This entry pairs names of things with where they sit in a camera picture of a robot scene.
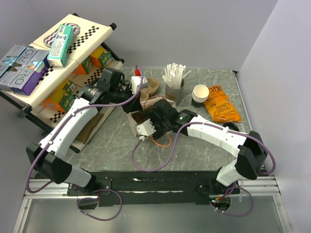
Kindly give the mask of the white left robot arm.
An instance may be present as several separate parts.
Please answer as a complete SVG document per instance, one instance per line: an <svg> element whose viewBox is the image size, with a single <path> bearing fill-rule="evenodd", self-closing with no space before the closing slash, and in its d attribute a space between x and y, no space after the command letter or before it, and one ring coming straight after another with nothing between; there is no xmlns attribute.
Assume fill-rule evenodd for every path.
<svg viewBox="0 0 311 233"><path fill-rule="evenodd" d="M98 80L84 86L58 125L38 144L27 146L26 153L31 162L28 174L37 171L53 183L70 183L85 195L93 194L96 177L65 162L64 156L83 127L101 109L121 106L126 113L142 110L140 90L148 81L141 66L137 65L136 70L139 74L128 81L120 70L107 67Z"/></svg>

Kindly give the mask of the brown paper takeout bag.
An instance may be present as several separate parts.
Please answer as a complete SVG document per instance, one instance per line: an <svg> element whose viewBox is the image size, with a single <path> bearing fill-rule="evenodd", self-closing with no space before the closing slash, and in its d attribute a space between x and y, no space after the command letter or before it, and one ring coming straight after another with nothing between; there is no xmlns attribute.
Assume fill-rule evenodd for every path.
<svg viewBox="0 0 311 233"><path fill-rule="evenodd" d="M129 120L129 124L130 124L130 128L134 134L134 137L138 137L138 133L135 129L135 126L143 123L144 121L146 121L148 119L150 119L151 114L152 114L151 107L159 100L167 100L173 108L175 108L175 106L176 106L175 102L172 100L165 99L165 98L155 98L152 100L147 100L147 101L142 102L141 103L141 106L142 106L141 111L132 112L132 113L129 113L127 115L128 120Z"/></svg>

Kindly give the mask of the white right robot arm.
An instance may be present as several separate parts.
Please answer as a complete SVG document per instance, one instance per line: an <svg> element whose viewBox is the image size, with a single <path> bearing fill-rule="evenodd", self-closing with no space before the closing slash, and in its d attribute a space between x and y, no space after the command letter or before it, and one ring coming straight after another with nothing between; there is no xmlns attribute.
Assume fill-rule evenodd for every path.
<svg viewBox="0 0 311 233"><path fill-rule="evenodd" d="M212 123L187 109L177 111L167 100L159 100L150 108L150 122L158 139L169 131L199 138L214 144L235 157L230 164L219 169L212 188L224 193L236 180L245 178L256 180L267 158L261 136L255 132L241 133Z"/></svg>

